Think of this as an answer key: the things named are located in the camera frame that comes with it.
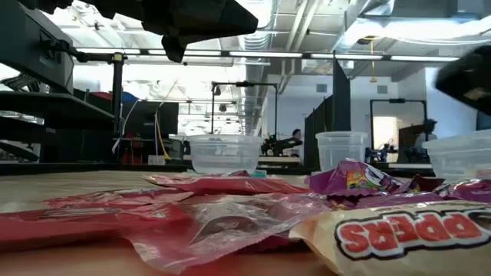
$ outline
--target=red lettering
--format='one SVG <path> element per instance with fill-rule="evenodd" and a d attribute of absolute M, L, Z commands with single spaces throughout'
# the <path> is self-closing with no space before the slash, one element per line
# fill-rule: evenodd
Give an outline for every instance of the red lettering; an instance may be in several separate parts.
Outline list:
<path fill-rule="evenodd" d="M 416 229 L 407 217 L 390 217 L 389 222 L 399 242 L 413 242 L 419 239 Z"/>
<path fill-rule="evenodd" d="M 452 214 L 443 225 L 445 229 L 455 238 L 476 238 L 481 236 L 481 231 L 465 215 Z"/>
<path fill-rule="evenodd" d="M 423 221 L 416 223 L 417 234 L 428 242 L 441 242 L 450 239 L 447 230 L 435 215 L 423 215 Z"/>
<path fill-rule="evenodd" d="M 360 253 L 370 247 L 370 243 L 361 233 L 365 232 L 359 225 L 345 225 L 340 230 L 340 235 L 344 240 L 346 250 L 353 253 Z"/>
<path fill-rule="evenodd" d="M 379 251 L 397 248 L 394 232 L 388 222 L 378 222 L 363 225 L 368 230 L 371 246 Z"/>

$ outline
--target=wooden table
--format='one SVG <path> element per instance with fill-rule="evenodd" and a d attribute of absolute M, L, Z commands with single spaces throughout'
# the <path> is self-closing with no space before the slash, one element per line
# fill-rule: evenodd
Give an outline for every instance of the wooden table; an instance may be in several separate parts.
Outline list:
<path fill-rule="evenodd" d="M 109 189 L 154 187 L 144 172 L 73 172 L 0 177 L 0 212 L 41 209 L 43 199 Z M 287 181 L 303 185 L 303 177 Z M 156 276 L 165 275 L 143 263 L 130 244 L 96 244 L 48 248 L 0 255 L 2 276 Z M 231 255 L 183 273 L 193 275 L 296 276 L 332 273 L 313 253 Z"/>

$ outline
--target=yellow cable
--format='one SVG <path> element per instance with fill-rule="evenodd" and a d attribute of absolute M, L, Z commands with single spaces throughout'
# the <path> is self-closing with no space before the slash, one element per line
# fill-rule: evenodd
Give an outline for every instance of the yellow cable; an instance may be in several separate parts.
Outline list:
<path fill-rule="evenodd" d="M 159 134 L 159 141 L 160 141 L 160 145 L 162 146 L 162 150 L 163 150 L 163 158 L 165 160 L 171 160 L 172 158 L 170 158 L 169 154 L 167 154 L 166 148 L 163 146 L 162 136 L 160 135 L 159 119 L 157 117 L 155 117 L 155 122 L 157 123 L 157 133 Z"/>

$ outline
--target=ceiling pipe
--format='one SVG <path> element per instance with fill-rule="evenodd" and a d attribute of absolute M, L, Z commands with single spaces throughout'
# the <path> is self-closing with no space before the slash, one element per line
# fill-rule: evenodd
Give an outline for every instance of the ceiling pipe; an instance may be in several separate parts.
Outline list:
<path fill-rule="evenodd" d="M 288 36 L 288 40 L 286 42 L 285 50 L 290 51 L 292 48 L 293 40 L 295 39 L 295 35 L 297 34 L 298 27 L 300 26 L 300 23 L 302 22 L 302 19 L 304 17 L 305 9 L 307 8 L 307 4 L 309 3 L 309 0 L 301 0 L 300 5 L 297 10 L 297 15 L 295 16 L 295 20 L 293 21 L 293 26 L 290 31 L 290 35 Z"/>
<path fill-rule="evenodd" d="M 304 41 L 305 35 L 307 34 L 307 30 L 310 27 L 310 23 L 314 18 L 315 12 L 318 9 L 321 0 L 314 0 L 308 10 L 307 17 L 304 20 L 304 24 L 302 25 L 302 29 L 300 30 L 300 34 L 298 35 L 297 41 L 295 42 L 295 46 L 293 47 L 293 51 L 298 51 L 302 42 Z"/>

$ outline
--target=computer monitor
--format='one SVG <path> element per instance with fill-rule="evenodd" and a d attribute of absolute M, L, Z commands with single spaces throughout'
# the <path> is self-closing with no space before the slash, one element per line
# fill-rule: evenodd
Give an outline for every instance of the computer monitor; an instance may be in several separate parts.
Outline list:
<path fill-rule="evenodd" d="M 123 105 L 123 118 L 127 118 L 125 134 L 140 136 L 146 139 L 153 139 L 155 136 L 155 112 L 157 109 L 160 134 L 165 137 L 169 134 L 177 134 L 179 104 L 164 103 L 159 107 L 159 102 L 141 101 L 138 102 L 131 115 L 128 116 L 134 103 Z"/>
<path fill-rule="evenodd" d="M 71 39 L 39 10 L 17 0 L 2 0 L 0 8 L 0 63 L 35 77 L 52 92 L 73 94 L 72 58 L 47 50 L 43 41 Z"/>

